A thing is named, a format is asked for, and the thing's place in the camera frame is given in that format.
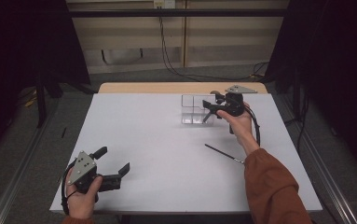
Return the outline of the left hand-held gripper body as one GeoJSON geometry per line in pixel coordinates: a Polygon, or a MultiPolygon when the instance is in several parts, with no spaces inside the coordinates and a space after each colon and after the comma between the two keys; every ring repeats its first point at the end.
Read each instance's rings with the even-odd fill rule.
{"type": "MultiPolygon", "coordinates": [[[[85,151],[79,152],[68,179],[68,185],[75,185],[80,193],[86,193],[91,182],[99,175],[96,160],[92,159],[90,154],[85,151]]],[[[121,179],[122,176],[118,173],[116,175],[104,175],[99,192],[120,189],[121,179]]]]}

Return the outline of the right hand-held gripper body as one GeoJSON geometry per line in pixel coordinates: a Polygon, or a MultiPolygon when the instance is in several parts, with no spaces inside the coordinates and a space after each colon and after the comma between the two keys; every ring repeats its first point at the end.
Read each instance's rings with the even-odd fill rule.
{"type": "Polygon", "coordinates": [[[229,115],[238,117],[244,112],[248,112],[250,115],[253,114],[252,109],[244,104],[244,93],[256,93],[256,91],[239,85],[233,85],[226,89],[225,106],[229,115]]]}

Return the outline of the clear acrylic organizer box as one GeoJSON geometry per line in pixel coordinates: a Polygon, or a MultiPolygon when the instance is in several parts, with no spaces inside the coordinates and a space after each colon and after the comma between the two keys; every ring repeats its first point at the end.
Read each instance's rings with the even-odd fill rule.
{"type": "Polygon", "coordinates": [[[183,94],[181,97],[182,123],[191,125],[213,125],[215,115],[205,119],[210,110],[203,106],[203,102],[212,103],[214,96],[210,94],[183,94]]]}

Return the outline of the thin black makeup brush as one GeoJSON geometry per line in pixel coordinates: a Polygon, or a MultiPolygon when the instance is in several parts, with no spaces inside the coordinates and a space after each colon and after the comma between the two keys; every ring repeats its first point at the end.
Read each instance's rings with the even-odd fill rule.
{"type": "Polygon", "coordinates": [[[209,148],[209,149],[211,149],[211,150],[213,150],[213,151],[215,151],[215,152],[217,152],[217,153],[219,153],[219,154],[221,154],[221,155],[223,155],[223,156],[225,156],[225,157],[230,158],[230,159],[233,160],[233,161],[236,161],[236,162],[238,162],[238,163],[244,164],[244,161],[241,161],[241,160],[239,160],[239,159],[237,159],[237,158],[235,158],[235,157],[233,157],[233,156],[231,156],[231,155],[228,155],[228,154],[226,154],[225,152],[223,152],[223,151],[221,151],[221,150],[219,150],[219,149],[217,149],[217,148],[215,148],[215,147],[212,147],[212,146],[210,146],[210,145],[208,145],[208,144],[204,144],[204,146],[206,146],[207,148],[209,148]]]}

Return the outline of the person's right hand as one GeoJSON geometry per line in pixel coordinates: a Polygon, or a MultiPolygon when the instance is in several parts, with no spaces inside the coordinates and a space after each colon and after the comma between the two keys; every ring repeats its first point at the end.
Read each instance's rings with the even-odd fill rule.
{"type": "Polygon", "coordinates": [[[260,148],[253,135],[252,118],[248,112],[233,117],[226,111],[218,110],[217,115],[229,123],[237,141],[247,156],[260,148]]]}

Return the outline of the person's left hand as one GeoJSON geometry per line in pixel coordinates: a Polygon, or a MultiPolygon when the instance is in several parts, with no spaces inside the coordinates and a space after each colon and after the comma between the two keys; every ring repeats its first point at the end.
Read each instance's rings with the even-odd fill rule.
{"type": "Polygon", "coordinates": [[[97,176],[90,184],[86,193],[77,191],[75,185],[65,185],[66,195],[68,197],[69,217],[75,219],[91,219],[93,215],[95,198],[103,182],[101,176],[97,176]]]}

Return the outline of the white table sheet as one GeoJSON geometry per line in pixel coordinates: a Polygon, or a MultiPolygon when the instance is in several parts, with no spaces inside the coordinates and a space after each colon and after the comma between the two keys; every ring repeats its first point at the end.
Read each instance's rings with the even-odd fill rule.
{"type": "Polygon", "coordinates": [[[118,190],[102,192],[95,209],[115,214],[242,214],[249,210],[244,167],[204,146],[243,160],[228,124],[182,123],[178,94],[94,95],[75,153],[107,147],[97,164],[110,175],[129,163],[118,190]]]}

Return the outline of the black metal stand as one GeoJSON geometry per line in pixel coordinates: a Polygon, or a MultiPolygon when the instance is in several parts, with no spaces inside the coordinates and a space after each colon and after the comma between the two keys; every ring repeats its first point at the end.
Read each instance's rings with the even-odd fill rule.
{"type": "Polygon", "coordinates": [[[294,85],[293,85],[293,110],[294,110],[294,115],[296,120],[301,120],[301,112],[300,112],[300,74],[299,70],[296,67],[295,68],[295,79],[294,79],[294,85]]]}
{"type": "Polygon", "coordinates": [[[36,76],[36,98],[37,98],[37,107],[38,107],[37,127],[41,128],[47,118],[47,109],[46,109],[46,101],[45,101],[44,84],[42,81],[42,76],[40,74],[36,76]]]}

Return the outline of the black horizontal bar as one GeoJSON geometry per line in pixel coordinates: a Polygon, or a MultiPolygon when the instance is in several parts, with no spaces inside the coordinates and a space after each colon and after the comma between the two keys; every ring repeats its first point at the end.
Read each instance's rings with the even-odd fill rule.
{"type": "Polygon", "coordinates": [[[110,9],[70,10],[72,18],[120,17],[284,17],[286,9],[110,9]]]}

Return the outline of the dark curtain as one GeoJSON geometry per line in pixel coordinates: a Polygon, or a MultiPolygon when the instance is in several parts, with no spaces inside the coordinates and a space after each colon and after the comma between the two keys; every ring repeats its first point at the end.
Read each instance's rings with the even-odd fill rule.
{"type": "Polygon", "coordinates": [[[266,79],[302,84],[357,159],[357,0],[290,0],[266,79]]]}
{"type": "Polygon", "coordinates": [[[0,0],[0,138],[23,89],[60,82],[89,83],[66,0],[0,0]]]}

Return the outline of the aluminium floor rail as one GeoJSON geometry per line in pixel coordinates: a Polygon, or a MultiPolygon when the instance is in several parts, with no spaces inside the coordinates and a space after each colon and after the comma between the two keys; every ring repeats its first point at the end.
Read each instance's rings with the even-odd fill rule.
{"type": "MultiPolygon", "coordinates": [[[[273,99],[277,101],[277,108],[291,135],[299,159],[304,162],[306,168],[314,172],[313,175],[309,174],[309,179],[325,212],[335,224],[357,224],[357,217],[354,215],[349,201],[333,178],[306,130],[307,112],[301,114],[301,120],[296,120],[293,101],[288,95],[274,95],[273,99]]],[[[307,104],[300,105],[300,112],[307,108],[307,104]]]]}
{"type": "Polygon", "coordinates": [[[33,107],[21,107],[0,142],[0,224],[4,224],[28,170],[29,164],[59,98],[46,97],[47,118],[38,124],[37,101],[33,107]]]}

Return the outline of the white wall socket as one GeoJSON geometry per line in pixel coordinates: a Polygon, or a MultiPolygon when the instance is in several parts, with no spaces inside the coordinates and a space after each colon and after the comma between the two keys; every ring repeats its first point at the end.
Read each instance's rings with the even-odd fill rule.
{"type": "Polygon", "coordinates": [[[156,9],[175,9],[175,0],[153,0],[154,8],[156,9]]]}

